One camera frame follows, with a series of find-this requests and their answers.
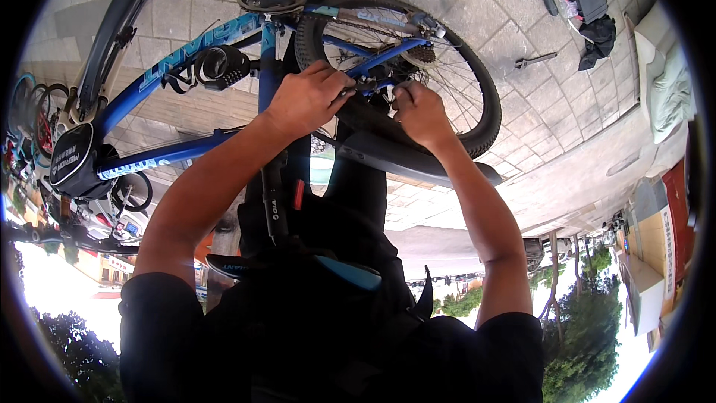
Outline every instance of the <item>bicycle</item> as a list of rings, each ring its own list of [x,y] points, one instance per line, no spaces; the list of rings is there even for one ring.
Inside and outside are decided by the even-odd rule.
[[[300,68],[324,59],[356,79],[359,93],[336,114],[355,134],[342,144],[320,131],[312,134],[333,145],[338,155],[450,186],[442,166],[424,147],[410,139],[389,115],[367,104],[374,94],[390,101],[392,87],[407,80],[421,81],[442,92],[448,116],[464,119],[464,123],[452,123],[471,157],[479,157],[495,141],[501,121],[500,99],[487,69],[454,32],[418,8],[397,0],[237,1],[247,13],[169,54],[108,102],[136,32],[133,23],[146,2],[111,1],[51,129],[57,139],[49,183],[56,192],[73,199],[102,199],[121,176],[199,157],[232,137],[241,127],[216,129],[207,137],[128,157],[119,157],[113,147],[102,144],[112,128],[160,86],[169,85],[178,94],[198,85],[221,92],[242,78],[258,76],[258,112],[263,112],[282,79],[276,37],[287,30],[295,32]],[[257,43],[261,44],[261,56],[250,60],[241,49]],[[481,113],[480,118],[470,109]],[[478,167],[493,184],[501,182],[492,167],[479,163]],[[280,178],[280,168],[280,161],[264,167],[262,173],[271,178],[269,184]],[[282,223],[269,226],[275,239],[286,231]]]

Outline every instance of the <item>person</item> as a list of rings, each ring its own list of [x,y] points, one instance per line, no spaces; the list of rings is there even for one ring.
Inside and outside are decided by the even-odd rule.
[[[368,103],[324,61],[299,71],[286,51],[270,106],[187,169],[165,193],[145,231],[133,277],[122,289],[120,375],[130,402],[407,401],[480,396],[542,400],[539,321],[531,315],[520,230],[500,195],[455,136],[438,94],[410,81],[394,88],[394,118],[441,162],[486,267],[475,330],[448,316],[422,316],[397,249],[383,233],[386,175],[337,157],[326,193],[306,186],[289,209],[296,252],[247,275],[204,315],[193,253],[238,193],[242,257],[278,255],[261,199],[262,166],[284,149],[287,200],[309,184],[310,133],[348,106]],[[339,121],[336,139],[352,130]],[[380,273],[377,289],[355,286],[305,260],[323,252]]]

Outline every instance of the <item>black cloth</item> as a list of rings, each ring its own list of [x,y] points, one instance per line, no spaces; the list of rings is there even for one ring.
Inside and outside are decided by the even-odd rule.
[[[588,40],[584,40],[586,54],[579,60],[579,68],[577,70],[585,71],[593,68],[596,60],[606,58],[614,48],[616,40],[616,26],[614,19],[609,15],[604,15],[594,22],[582,25],[579,33],[594,41],[594,44]]]
[[[263,285],[240,282],[206,316],[175,276],[127,282],[120,370],[128,401],[406,402],[445,392],[488,402],[542,400],[541,327],[524,313],[497,316],[477,331],[447,316],[429,319],[363,395],[352,397],[335,385],[335,374],[347,356],[368,349],[370,298],[340,281],[284,273]],[[341,294],[349,304],[340,303]]]

